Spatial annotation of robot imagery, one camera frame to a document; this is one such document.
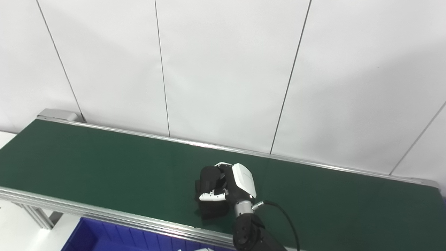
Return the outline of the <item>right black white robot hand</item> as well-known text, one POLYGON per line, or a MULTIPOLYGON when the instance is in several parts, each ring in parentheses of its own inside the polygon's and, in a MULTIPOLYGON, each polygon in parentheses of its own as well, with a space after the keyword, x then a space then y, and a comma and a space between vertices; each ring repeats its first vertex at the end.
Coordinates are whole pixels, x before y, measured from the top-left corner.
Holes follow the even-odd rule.
POLYGON ((195 182, 197 202, 225 201, 231 206, 244 201, 254 204, 256 196, 252 173, 240 163, 219 162, 205 166, 195 182))

